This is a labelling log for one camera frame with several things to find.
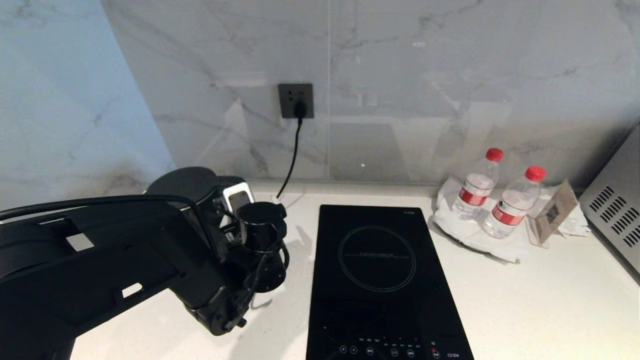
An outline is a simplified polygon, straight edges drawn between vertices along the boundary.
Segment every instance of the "wall socket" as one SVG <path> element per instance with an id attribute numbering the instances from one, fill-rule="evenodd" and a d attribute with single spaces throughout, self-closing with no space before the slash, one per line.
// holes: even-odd
<path id="1" fill-rule="evenodd" d="M 293 108 L 300 100 L 307 105 L 305 119 L 314 118 L 314 86 L 312 84 L 278 84 L 280 113 L 283 119 L 295 119 Z"/>

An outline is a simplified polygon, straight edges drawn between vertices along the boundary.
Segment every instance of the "plastic bottle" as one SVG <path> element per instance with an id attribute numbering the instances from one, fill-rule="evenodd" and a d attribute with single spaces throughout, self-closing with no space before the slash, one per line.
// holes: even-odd
<path id="1" fill-rule="evenodd" d="M 504 152 L 492 147 L 487 150 L 484 159 L 478 161 L 467 175 L 458 198 L 453 204 L 453 212 L 462 220 L 475 220 L 482 204 L 498 182 L 500 168 L 498 163 Z"/>
<path id="2" fill-rule="evenodd" d="M 504 239 L 518 226 L 540 196 L 540 181 L 547 174 L 541 167 L 529 167 L 524 176 L 509 184 L 484 221 L 484 231 Z"/>

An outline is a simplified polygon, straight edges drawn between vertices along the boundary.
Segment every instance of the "black glass cooktop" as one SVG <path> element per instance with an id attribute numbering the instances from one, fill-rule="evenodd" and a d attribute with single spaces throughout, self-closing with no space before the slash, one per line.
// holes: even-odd
<path id="1" fill-rule="evenodd" d="M 419 208 L 322 205 L 307 360 L 473 359 Z"/>

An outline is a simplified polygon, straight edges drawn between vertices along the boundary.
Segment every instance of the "marble wall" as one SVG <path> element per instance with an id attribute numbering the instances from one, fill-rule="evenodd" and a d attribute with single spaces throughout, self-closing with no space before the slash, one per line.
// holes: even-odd
<path id="1" fill-rule="evenodd" d="M 640 113 L 637 0 L 102 0 L 178 166 L 439 183 L 491 146 L 584 186 Z"/>
<path id="2" fill-rule="evenodd" d="M 581 187 L 640 114 L 640 0 L 5 0 L 0 44 L 7 206 L 281 179 L 278 83 L 314 84 L 295 179 L 439 183 L 497 146 L 503 182 Z"/>
<path id="3" fill-rule="evenodd" d="M 0 3 L 0 146 L 0 209 L 175 168 L 98 0 Z"/>

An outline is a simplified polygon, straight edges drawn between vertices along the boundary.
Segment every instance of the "white countertop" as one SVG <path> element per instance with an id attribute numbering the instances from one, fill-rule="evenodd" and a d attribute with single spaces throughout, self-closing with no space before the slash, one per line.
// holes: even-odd
<path id="1" fill-rule="evenodd" d="M 639 286 L 595 237 L 554 235 L 551 249 L 504 264 L 444 237 L 429 197 L 291 193 L 283 204 L 287 280 L 256 299 L 273 300 L 250 310 L 244 329 L 213 336 L 165 290 L 79 337 L 72 359 L 304 359 L 322 204 L 422 208 L 476 360 L 640 358 Z"/>

